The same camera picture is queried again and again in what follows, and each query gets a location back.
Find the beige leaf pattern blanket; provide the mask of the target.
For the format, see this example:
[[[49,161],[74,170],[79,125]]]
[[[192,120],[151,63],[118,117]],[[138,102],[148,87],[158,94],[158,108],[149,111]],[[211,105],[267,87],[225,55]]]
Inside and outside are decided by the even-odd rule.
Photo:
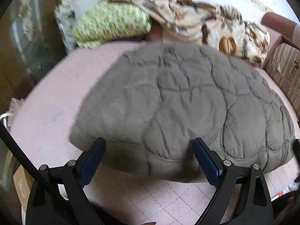
[[[178,41],[209,45],[227,55],[260,66],[270,36],[266,27],[245,21],[234,7],[193,0],[108,0],[138,6]]]

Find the cardboard box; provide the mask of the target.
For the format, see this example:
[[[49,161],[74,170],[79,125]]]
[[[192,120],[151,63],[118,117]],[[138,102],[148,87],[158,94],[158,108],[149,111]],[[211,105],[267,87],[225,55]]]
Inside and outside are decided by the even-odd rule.
[[[22,222],[25,224],[27,204],[33,186],[33,177],[20,165],[13,175],[13,181],[21,204]]]

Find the green white checkered blanket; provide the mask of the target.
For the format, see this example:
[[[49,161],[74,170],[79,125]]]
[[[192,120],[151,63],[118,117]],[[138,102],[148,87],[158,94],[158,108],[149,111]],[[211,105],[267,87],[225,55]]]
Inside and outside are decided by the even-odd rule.
[[[71,27],[79,47],[94,49],[101,44],[148,34],[152,28],[150,16],[138,6],[98,0]]]

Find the dark wooden glass cabinet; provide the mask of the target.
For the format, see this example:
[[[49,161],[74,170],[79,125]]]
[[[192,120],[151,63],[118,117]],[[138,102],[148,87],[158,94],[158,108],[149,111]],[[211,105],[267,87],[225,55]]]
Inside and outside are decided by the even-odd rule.
[[[1,10],[1,112],[66,56],[54,9],[61,0],[8,0]]]

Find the striped beige sofa cushion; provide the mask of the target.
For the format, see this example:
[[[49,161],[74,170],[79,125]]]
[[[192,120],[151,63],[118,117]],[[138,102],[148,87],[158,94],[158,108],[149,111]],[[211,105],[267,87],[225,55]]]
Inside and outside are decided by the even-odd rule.
[[[278,85],[299,115],[299,50],[281,43],[273,53],[266,72]]]

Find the pink quilted bed cover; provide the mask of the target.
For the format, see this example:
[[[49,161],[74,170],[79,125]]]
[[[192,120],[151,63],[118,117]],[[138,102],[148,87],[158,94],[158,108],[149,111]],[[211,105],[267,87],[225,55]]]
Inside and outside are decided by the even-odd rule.
[[[80,106],[93,86],[117,59],[147,44],[114,42],[96,50],[76,49],[60,61],[31,91],[12,126],[12,137],[36,166],[64,165],[83,150],[70,142],[70,131]],[[284,102],[293,124],[293,109],[263,70],[256,69]],[[272,196],[297,176],[296,158],[265,173]],[[203,181],[177,182],[116,170],[101,164],[91,184],[84,188],[88,199],[127,224],[193,224],[211,199],[214,188]]]

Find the grey quilted jacket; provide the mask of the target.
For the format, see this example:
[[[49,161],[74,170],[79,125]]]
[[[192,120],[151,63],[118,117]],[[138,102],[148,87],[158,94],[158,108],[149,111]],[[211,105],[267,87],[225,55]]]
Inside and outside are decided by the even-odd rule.
[[[293,157],[292,118],[246,62],[194,43],[149,43],[121,55],[83,100],[70,142],[102,137],[102,163],[138,175],[205,179],[192,151],[201,138],[235,165],[269,173]]]

